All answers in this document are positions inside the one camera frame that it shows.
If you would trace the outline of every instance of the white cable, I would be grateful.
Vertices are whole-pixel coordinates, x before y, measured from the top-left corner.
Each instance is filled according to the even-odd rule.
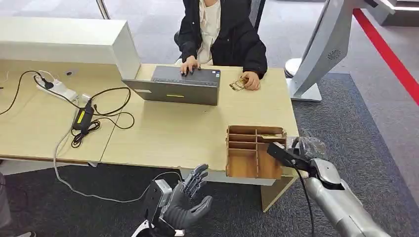
[[[73,192],[75,192],[75,193],[77,193],[77,194],[80,194],[80,195],[83,195],[83,196],[85,196],[85,197],[96,197],[96,198],[98,198],[98,199],[102,199],[102,200],[107,200],[107,201],[115,201],[115,202],[120,202],[120,203],[127,203],[127,202],[133,202],[133,201],[138,201],[138,200],[140,200],[143,196],[144,196],[144,194],[145,194],[145,192],[148,190],[148,188],[150,187],[150,185],[148,185],[147,187],[146,187],[146,189],[143,191],[143,193],[140,195],[140,197],[138,197],[138,198],[136,198],[136,199],[132,199],[132,200],[124,200],[124,201],[121,201],[121,200],[116,200],[116,199],[112,199],[112,198],[107,198],[107,197],[101,197],[101,196],[98,196],[98,195],[93,195],[93,194],[84,194],[84,193],[82,193],[82,192],[80,192],[80,191],[77,191],[77,190],[75,190],[75,189],[73,189],[73,187],[71,187],[71,185],[69,184],[69,183],[67,183],[65,180],[63,180],[61,177],[60,177],[60,175],[58,174],[58,168],[57,168],[57,156],[58,156],[58,148],[60,147],[60,144],[63,142],[63,140],[68,136],[68,134],[70,133],[70,131],[71,131],[71,128],[72,128],[72,126],[73,126],[73,121],[74,121],[74,119],[76,118],[76,116],[77,116],[77,112],[79,111],[79,109],[76,109],[76,112],[75,112],[75,114],[74,114],[74,118],[73,118],[73,120],[71,121],[71,126],[70,126],[70,129],[68,129],[68,131],[66,132],[66,134],[60,139],[60,141],[57,143],[57,145],[55,146],[55,149],[54,149],[54,170],[55,170],[55,175],[57,176],[57,179],[61,182],[61,183],[63,183],[63,184],[65,184],[65,185],[67,185],[67,187],[69,187],[70,189],[71,189],[71,191],[73,191]],[[168,171],[168,172],[164,172],[164,173],[161,173],[161,174],[159,174],[159,175],[157,175],[156,177],[154,177],[154,179],[152,180],[152,181],[154,181],[154,180],[156,180],[157,178],[159,178],[160,176],[162,176],[162,175],[164,175],[164,174],[170,174],[170,173],[173,173],[173,174],[177,174],[177,176],[179,176],[179,180],[182,180],[182,177],[179,175],[179,173],[177,173],[177,172],[174,172],[174,171]]]
[[[52,76],[51,73],[47,72],[47,71],[42,71],[42,70],[38,70],[39,73],[47,73],[51,76],[52,79],[56,80],[55,77]]]
[[[5,79],[4,81],[2,81],[1,83],[5,83],[6,81],[8,81],[8,80],[9,80],[9,72],[10,72],[10,71],[7,71],[7,73],[6,73],[6,79]]]

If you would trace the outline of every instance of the laptop keyboard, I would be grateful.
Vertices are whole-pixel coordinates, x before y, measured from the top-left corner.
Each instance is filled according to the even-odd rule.
[[[217,86],[217,83],[213,81],[177,80],[177,79],[162,79],[162,78],[153,78],[152,81],[187,84],[187,85]]]

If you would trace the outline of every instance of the shoe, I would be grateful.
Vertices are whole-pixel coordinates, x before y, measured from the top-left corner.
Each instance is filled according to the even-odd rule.
[[[27,233],[24,233],[23,235],[19,235],[17,237],[37,237],[37,234],[35,232],[27,232]]]

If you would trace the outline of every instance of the white power strip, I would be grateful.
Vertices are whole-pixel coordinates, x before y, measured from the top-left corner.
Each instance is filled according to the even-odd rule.
[[[37,81],[39,82],[39,84],[41,84],[42,86],[45,86],[45,83],[42,80],[38,80],[39,77],[36,77],[36,78],[37,78]],[[64,85],[64,83],[60,82],[59,80],[54,79],[54,81],[52,82],[52,84],[54,86],[51,89],[49,89],[49,90],[47,90],[45,88],[42,88],[39,85],[37,85],[37,88],[40,89],[40,90],[45,91],[48,94],[51,94],[53,96],[56,96],[56,97],[58,97],[58,98],[60,98],[62,100],[64,100],[64,98],[62,98],[62,97],[60,97],[60,96],[58,96],[56,94],[51,93],[51,91],[53,91],[53,92],[55,92],[57,94],[60,94],[60,95],[62,95],[64,97],[66,97],[70,101],[73,101],[73,100],[75,100],[78,97],[78,95],[77,95],[77,93],[75,91],[68,89]]]

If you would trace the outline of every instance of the red stripe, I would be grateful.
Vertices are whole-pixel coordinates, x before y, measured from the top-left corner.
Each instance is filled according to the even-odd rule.
[[[368,38],[370,38],[381,57],[399,79],[400,83],[404,86],[413,100],[419,105],[419,84],[416,82],[415,78],[413,78],[400,59],[396,56],[396,54],[394,54],[361,9],[354,9],[353,15],[359,25],[361,25],[365,34]]]

